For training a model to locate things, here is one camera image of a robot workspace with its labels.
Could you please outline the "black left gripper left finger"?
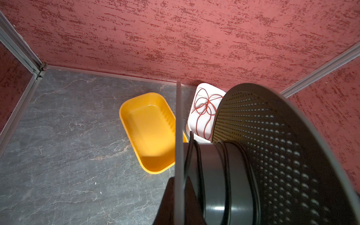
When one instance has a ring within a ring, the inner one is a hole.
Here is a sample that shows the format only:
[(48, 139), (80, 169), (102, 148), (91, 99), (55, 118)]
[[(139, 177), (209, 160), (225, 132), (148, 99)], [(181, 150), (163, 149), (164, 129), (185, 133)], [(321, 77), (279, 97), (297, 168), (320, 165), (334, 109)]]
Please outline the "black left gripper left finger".
[(171, 177), (166, 185), (166, 189), (161, 200), (160, 207), (153, 222), (153, 225), (173, 225), (174, 224), (174, 177)]

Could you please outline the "grey perforated cable spool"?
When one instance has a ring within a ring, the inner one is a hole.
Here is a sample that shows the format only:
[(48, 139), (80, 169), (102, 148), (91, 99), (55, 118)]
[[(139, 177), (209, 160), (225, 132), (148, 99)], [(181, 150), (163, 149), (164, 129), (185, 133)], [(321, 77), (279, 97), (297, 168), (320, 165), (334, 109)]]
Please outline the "grey perforated cable spool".
[(174, 225), (191, 179), (206, 225), (357, 225), (360, 201), (314, 126), (253, 83), (221, 100), (211, 142), (176, 143)]

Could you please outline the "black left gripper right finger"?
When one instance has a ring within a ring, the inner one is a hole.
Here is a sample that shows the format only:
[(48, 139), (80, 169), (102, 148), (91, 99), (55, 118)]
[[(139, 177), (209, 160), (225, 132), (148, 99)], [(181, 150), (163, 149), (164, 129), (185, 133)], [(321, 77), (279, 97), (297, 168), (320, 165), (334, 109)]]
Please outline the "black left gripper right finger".
[(185, 225), (206, 225), (191, 179), (185, 185)]

